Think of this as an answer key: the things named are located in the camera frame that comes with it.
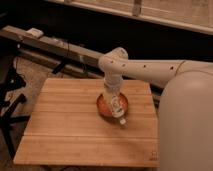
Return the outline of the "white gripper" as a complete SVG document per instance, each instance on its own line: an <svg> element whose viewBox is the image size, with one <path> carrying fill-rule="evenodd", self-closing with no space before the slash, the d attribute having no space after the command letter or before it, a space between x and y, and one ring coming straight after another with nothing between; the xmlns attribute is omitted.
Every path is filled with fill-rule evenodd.
<svg viewBox="0 0 213 171"><path fill-rule="evenodd" d="M116 80L105 79L104 80L105 92L103 93L103 98L107 105L111 104L111 97L112 97L111 95L117 95L119 103L120 104L124 103L124 95L120 93L122 82L123 82L122 79L116 79Z"/></svg>

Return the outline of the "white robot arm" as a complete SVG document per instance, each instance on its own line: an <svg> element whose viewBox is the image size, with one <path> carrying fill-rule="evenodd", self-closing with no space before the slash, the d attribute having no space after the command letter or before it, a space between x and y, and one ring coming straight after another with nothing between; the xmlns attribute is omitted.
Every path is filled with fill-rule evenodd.
<svg viewBox="0 0 213 171"><path fill-rule="evenodd" d="M159 171L213 171L213 62L130 60L118 47L98 59L106 104L124 122L125 76L163 90L158 108Z"/></svg>

